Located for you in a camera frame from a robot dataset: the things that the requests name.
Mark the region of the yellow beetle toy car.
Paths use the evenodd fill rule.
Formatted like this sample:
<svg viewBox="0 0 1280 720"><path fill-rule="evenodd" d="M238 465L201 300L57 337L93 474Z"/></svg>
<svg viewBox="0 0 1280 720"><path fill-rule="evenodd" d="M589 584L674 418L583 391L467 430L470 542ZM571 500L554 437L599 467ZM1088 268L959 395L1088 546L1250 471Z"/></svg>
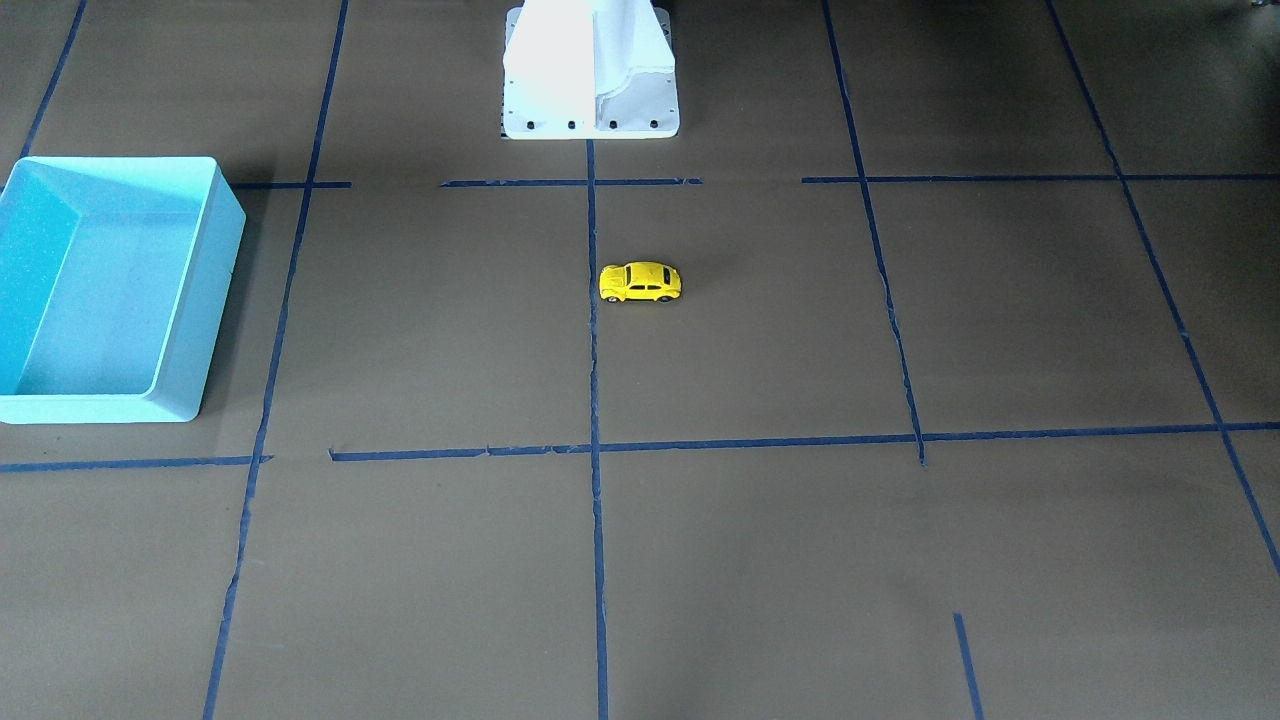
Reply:
<svg viewBox="0 0 1280 720"><path fill-rule="evenodd" d="M598 293L608 304L627 301L666 304L684 295L684 282L671 265L632 261L604 266L598 279Z"/></svg>

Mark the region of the light blue plastic bin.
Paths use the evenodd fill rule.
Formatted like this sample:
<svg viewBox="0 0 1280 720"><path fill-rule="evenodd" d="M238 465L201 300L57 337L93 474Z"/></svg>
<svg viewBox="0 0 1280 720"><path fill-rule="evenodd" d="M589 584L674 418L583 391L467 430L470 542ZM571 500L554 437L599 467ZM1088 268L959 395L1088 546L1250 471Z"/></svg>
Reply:
<svg viewBox="0 0 1280 720"><path fill-rule="evenodd" d="M193 420L246 214L212 158L27 156L1 202L1 419Z"/></svg>

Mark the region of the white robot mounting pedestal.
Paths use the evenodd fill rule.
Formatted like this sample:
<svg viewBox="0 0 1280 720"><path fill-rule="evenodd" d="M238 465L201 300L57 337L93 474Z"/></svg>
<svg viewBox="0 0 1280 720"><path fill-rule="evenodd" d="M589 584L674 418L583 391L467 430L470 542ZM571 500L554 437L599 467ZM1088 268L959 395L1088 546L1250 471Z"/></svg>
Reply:
<svg viewBox="0 0 1280 720"><path fill-rule="evenodd" d="M650 1L525 1L506 14L502 64L507 138L678 133L671 18Z"/></svg>

